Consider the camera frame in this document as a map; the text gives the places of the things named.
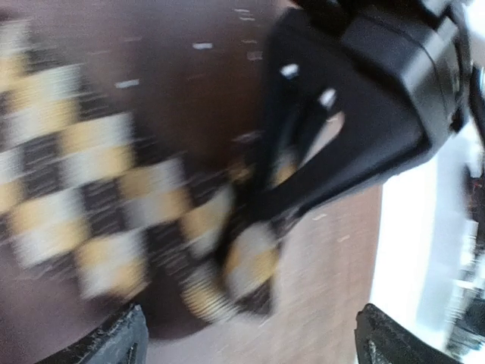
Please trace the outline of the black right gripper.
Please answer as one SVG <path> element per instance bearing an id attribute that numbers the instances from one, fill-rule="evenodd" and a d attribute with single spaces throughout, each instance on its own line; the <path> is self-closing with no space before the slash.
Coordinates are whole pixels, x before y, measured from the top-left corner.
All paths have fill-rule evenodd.
<path id="1" fill-rule="evenodd" d="M 375 184 L 427 149 L 424 126 L 471 113 L 463 1 L 298 1 L 266 48 L 249 219 L 269 221 Z"/>

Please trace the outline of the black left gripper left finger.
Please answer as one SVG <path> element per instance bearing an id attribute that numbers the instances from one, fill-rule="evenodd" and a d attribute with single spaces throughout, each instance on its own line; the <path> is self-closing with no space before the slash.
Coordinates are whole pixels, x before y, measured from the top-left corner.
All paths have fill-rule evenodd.
<path id="1" fill-rule="evenodd" d="M 45 364 L 144 364 L 149 331 L 142 307 L 129 303 L 76 343 L 44 358 Z"/>

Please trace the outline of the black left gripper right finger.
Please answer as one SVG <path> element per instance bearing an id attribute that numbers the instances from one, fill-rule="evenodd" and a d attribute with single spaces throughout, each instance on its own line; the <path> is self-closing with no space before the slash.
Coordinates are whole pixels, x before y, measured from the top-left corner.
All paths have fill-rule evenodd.
<path id="1" fill-rule="evenodd" d="M 465 355 L 426 344 L 372 303 L 358 312 L 354 334 L 357 361 L 364 364 L 461 363 Z"/>

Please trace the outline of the brown argyle patterned sock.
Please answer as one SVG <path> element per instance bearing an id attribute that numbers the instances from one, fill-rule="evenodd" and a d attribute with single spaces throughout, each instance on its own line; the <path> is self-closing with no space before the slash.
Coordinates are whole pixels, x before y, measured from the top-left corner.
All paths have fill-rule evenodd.
<path id="1" fill-rule="evenodd" d="M 268 316 L 291 214 L 249 224 L 239 198 L 256 136 L 209 173 L 163 149 L 36 38 L 1 22 L 1 242 L 38 275 L 59 271 L 84 299 L 128 301 L 163 271 L 209 324 Z"/>

